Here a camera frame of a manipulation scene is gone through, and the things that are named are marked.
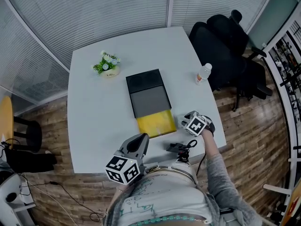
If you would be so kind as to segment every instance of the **bottle cap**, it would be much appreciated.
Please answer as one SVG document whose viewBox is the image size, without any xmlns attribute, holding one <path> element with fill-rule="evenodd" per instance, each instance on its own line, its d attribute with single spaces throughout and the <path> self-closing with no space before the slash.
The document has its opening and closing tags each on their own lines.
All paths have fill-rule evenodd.
<svg viewBox="0 0 301 226">
<path fill-rule="evenodd" d="M 208 70 L 212 69 L 212 65 L 210 63 L 205 64 L 205 68 Z"/>
</svg>

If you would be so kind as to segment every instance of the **office chair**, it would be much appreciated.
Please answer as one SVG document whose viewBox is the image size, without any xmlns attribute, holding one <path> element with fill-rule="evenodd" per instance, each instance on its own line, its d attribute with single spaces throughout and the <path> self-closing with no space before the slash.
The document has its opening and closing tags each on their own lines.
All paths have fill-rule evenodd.
<svg viewBox="0 0 301 226">
<path fill-rule="evenodd" d="M 257 55 L 266 54 L 255 47 L 248 57 L 242 57 L 249 41 L 248 35 L 240 27 L 242 16 L 233 10 L 231 17 L 214 15 L 207 23 L 197 22 L 189 35 L 201 64 L 212 65 L 208 78 L 211 90 L 224 86 L 237 88 L 237 99 L 233 111 L 239 106 L 241 96 L 250 100 L 253 96 L 265 99 L 272 95 L 272 90 L 266 87 L 264 67 L 252 59 Z"/>
</svg>

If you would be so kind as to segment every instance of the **white bottle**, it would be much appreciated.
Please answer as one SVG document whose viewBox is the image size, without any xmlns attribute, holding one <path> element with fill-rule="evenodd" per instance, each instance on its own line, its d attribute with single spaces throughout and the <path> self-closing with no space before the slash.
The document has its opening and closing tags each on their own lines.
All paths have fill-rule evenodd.
<svg viewBox="0 0 301 226">
<path fill-rule="evenodd" d="M 207 63 L 205 66 L 202 66 L 196 76 L 196 84 L 199 85 L 201 82 L 204 82 L 208 79 L 211 73 L 212 65 Z"/>
</svg>

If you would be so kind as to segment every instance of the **window blinds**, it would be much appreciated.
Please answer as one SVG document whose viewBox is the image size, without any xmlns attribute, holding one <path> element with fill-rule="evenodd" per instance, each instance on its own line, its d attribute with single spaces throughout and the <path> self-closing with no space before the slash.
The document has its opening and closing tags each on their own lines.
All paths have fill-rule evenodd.
<svg viewBox="0 0 301 226">
<path fill-rule="evenodd" d="M 171 26 L 182 26 L 187 34 L 196 22 L 206 22 L 215 14 L 230 16 L 232 10 L 241 12 L 240 22 L 246 31 L 266 0 L 174 0 Z"/>
<path fill-rule="evenodd" d="M 0 85 L 33 103 L 66 91 L 66 72 L 0 0 Z"/>
<path fill-rule="evenodd" d="M 70 68 L 72 52 L 121 34 L 166 26 L 167 0 L 11 0 Z"/>
</svg>

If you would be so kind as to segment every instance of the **gray sweater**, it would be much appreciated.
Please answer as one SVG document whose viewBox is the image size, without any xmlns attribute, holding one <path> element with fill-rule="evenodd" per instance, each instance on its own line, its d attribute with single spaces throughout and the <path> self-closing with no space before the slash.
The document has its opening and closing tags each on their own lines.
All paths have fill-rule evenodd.
<svg viewBox="0 0 301 226">
<path fill-rule="evenodd" d="M 204 194 L 208 207 L 212 213 L 212 225 L 219 226 L 221 222 L 220 209 L 231 208 L 238 216 L 241 226 L 261 226 L 262 221 L 256 211 L 239 195 L 227 173 L 225 163 L 220 154 L 207 160 L 208 191 Z M 114 202 L 104 218 L 104 226 L 117 226 L 123 201 L 130 196 L 135 185 L 129 187 Z"/>
</svg>

